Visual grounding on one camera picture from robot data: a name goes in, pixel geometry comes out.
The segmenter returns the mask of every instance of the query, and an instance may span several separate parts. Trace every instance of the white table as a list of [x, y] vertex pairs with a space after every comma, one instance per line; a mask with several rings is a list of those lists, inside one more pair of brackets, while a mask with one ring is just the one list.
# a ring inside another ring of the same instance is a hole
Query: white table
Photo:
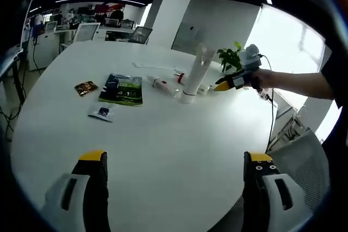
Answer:
[[[77, 42], [62, 52], [32, 88], [13, 137], [13, 170], [35, 206], [83, 153], [104, 149], [112, 231], [201, 232], [219, 221], [242, 193], [244, 151], [265, 151], [271, 104], [245, 89], [182, 104], [146, 80], [151, 73], [174, 84], [172, 71], [132, 65], [189, 72], [193, 60], [134, 43]], [[213, 62], [204, 82], [220, 70]], [[110, 72], [144, 80], [144, 104], [116, 105], [113, 123], [87, 117]], [[87, 80], [100, 89], [79, 97], [73, 87]]]

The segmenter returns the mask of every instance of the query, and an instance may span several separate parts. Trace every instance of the hand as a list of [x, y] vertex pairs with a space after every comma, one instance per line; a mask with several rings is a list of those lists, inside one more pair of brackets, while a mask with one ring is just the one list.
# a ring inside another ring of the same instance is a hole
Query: hand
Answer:
[[272, 88], [275, 86], [275, 72], [265, 69], [259, 69], [252, 73], [253, 77], [259, 78], [260, 88]]

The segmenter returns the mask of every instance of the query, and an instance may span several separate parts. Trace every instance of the small packet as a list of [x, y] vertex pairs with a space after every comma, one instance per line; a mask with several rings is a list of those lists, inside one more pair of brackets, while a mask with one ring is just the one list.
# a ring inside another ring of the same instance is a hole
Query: small packet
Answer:
[[89, 110], [88, 116], [96, 117], [107, 122], [113, 122], [116, 104], [95, 102]]
[[92, 81], [87, 81], [85, 83], [76, 85], [74, 88], [80, 96], [84, 96], [85, 94], [97, 89], [98, 86], [95, 85]]

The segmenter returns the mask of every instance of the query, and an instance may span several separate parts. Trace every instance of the chair backrest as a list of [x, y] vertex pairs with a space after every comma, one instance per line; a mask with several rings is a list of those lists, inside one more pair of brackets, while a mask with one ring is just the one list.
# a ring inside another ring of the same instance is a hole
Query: chair backrest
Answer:
[[290, 144], [269, 154], [278, 170], [303, 188], [306, 204], [315, 209], [330, 185], [328, 161], [315, 134], [308, 129]]
[[144, 45], [152, 32], [152, 28], [137, 27], [129, 39], [129, 43], [140, 43]]
[[105, 18], [105, 24], [110, 27], [119, 27], [120, 26], [120, 20], [114, 19], [114, 18]]
[[134, 21], [132, 20], [122, 20], [121, 21], [121, 28], [130, 28], [132, 29], [134, 25]]
[[76, 30], [73, 43], [93, 40], [100, 23], [81, 23]]
[[57, 21], [52, 21], [52, 22], [47, 22], [46, 26], [45, 26], [45, 30], [46, 31], [54, 31], [55, 27], [57, 26]]

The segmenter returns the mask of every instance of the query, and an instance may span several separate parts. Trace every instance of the white pillar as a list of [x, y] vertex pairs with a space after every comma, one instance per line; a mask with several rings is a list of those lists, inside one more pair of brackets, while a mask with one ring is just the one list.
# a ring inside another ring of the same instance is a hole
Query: white pillar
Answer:
[[171, 49], [190, 0], [154, 0], [145, 22], [153, 31], [148, 45]]

